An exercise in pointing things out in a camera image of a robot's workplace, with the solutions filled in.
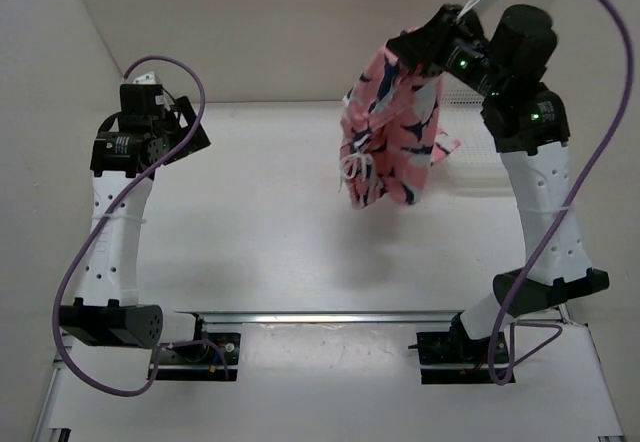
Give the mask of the pink shark print shorts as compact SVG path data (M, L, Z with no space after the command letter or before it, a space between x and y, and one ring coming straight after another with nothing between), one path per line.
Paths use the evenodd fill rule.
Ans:
M380 48L343 98L341 185L355 209L387 196L417 204L431 167L460 146L440 124L440 76L412 73Z

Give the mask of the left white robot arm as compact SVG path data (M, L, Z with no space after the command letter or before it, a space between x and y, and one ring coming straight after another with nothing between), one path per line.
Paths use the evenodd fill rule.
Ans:
M72 304L61 307L59 324L88 346L151 349L175 343L186 361L198 362L208 354L210 339L197 329L196 316L139 302L137 256L153 176L117 198L179 145L196 114L186 97L172 98L151 76L122 84L120 104L100 126L90 163L92 221L105 225L80 263L78 291Z

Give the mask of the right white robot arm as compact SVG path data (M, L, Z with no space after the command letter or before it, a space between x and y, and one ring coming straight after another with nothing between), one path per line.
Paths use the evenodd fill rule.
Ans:
M487 38L474 11L445 4L424 26L386 43L410 72L446 72L482 96L481 117L508 173L526 254L544 247L530 270L496 275L492 293L452 319L446 347L460 361L488 352L496 316L519 275L525 279L506 323L610 285L608 273L593 267L566 201L568 119L560 96L541 80L557 42L552 19L540 8L508 7Z

